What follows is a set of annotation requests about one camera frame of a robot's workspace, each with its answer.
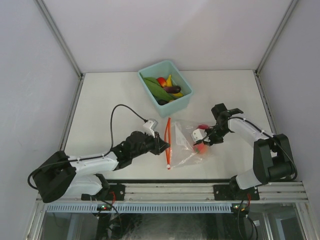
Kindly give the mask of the clear zip top bag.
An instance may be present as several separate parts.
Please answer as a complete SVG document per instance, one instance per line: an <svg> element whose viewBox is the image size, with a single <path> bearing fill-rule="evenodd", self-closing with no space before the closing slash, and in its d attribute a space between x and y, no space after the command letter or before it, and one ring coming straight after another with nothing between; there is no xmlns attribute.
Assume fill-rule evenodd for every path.
<svg viewBox="0 0 320 240"><path fill-rule="evenodd" d="M207 145L209 141L206 137L202 142L195 143L193 141L192 132L198 128L198 125L201 124L194 121L168 118L164 132L164 141L170 144L170 147L165 150L166 168L168 170L202 164L214 156L213 149ZM203 155L196 154L193 150L193 146L200 143L208 146L207 153Z"/></svg>

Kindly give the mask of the orange fake fruit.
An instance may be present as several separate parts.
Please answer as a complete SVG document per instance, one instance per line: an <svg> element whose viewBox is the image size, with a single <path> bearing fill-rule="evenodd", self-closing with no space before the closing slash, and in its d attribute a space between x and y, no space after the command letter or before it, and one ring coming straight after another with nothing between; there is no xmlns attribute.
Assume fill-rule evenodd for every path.
<svg viewBox="0 0 320 240"><path fill-rule="evenodd" d="M195 144L193 146L193 151L196 153L196 154L199 154L199 155L204 155L207 153L208 151L208 146L205 145L203 142L202 143L199 143L199 144Z"/></svg>

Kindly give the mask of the small dark fake food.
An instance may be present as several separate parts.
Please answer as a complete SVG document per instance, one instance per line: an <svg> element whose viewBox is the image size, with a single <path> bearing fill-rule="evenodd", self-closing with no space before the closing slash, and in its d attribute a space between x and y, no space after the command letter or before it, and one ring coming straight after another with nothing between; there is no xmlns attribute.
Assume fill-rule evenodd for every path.
<svg viewBox="0 0 320 240"><path fill-rule="evenodd" d="M157 103L158 103L160 106L163 106L163 105L167 104L168 101L163 100L163 99L160 99L160 100L157 101Z"/></svg>

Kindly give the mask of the green fake leafy vegetable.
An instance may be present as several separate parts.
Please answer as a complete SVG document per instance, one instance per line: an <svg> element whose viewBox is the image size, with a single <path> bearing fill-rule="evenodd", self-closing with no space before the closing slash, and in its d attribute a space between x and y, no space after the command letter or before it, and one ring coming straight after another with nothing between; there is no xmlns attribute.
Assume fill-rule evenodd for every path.
<svg viewBox="0 0 320 240"><path fill-rule="evenodd" d="M144 77L141 73L139 76L142 78L143 82L149 89L150 93L159 100L164 100L167 102L174 101L175 98L167 93L163 87L159 84L156 78L154 77Z"/></svg>

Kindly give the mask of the purple fake eggplant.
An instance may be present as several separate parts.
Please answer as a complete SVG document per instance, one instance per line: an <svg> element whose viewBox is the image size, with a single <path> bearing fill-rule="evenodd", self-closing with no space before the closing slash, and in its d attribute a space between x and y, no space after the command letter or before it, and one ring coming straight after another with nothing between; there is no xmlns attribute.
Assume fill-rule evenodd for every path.
<svg viewBox="0 0 320 240"><path fill-rule="evenodd" d="M163 89L169 94L178 94L181 92L181 87L178 85L175 86L165 86Z"/></svg>

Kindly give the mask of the yellow fake banana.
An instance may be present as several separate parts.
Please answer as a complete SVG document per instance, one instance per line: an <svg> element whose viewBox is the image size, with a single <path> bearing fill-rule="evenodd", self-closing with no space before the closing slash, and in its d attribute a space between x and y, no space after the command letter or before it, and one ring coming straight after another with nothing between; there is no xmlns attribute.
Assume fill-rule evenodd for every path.
<svg viewBox="0 0 320 240"><path fill-rule="evenodd" d="M166 83L167 83L167 86L168 86L168 87L177 86L177 85L174 85L171 74L168 76L168 78L167 78L167 80L166 80ZM176 97L176 98L181 98L181 97L184 96L184 94L182 93L182 89L181 89L180 93L171 94L171 95L173 95L173 96Z"/></svg>

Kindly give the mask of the red fake apple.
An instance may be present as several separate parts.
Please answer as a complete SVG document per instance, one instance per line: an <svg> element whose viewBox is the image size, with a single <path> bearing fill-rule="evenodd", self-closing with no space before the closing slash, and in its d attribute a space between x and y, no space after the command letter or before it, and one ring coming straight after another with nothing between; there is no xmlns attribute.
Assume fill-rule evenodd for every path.
<svg viewBox="0 0 320 240"><path fill-rule="evenodd" d="M200 125L198 125L197 128L198 128L198 129L201 129L201 130L206 130L206 129L209 128L209 126L208 126L207 124L200 124Z"/></svg>

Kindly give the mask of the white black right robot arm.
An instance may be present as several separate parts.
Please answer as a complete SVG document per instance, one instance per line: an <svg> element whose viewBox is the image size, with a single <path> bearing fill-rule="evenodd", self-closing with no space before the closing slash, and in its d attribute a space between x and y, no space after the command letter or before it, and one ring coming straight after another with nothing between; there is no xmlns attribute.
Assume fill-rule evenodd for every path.
<svg viewBox="0 0 320 240"><path fill-rule="evenodd" d="M233 176L229 181L230 195L237 200L247 195L248 189L270 182L294 181L298 170L293 160L288 137L274 134L248 120L239 108L227 109L225 104L216 104L211 112L216 121L205 130L205 144L222 144L227 134L238 134L253 148L251 169Z"/></svg>

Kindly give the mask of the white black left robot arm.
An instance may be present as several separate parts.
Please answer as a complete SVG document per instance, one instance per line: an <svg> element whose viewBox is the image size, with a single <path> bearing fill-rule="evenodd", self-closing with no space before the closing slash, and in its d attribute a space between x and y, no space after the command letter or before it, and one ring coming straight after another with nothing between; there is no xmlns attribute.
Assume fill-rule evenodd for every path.
<svg viewBox="0 0 320 240"><path fill-rule="evenodd" d="M44 203L61 197L87 194L98 200L109 196L105 171L117 171L129 166L134 158L146 153L160 155L170 144L159 133L149 135L134 131L109 153L96 156L71 157L63 150L55 152L30 177Z"/></svg>

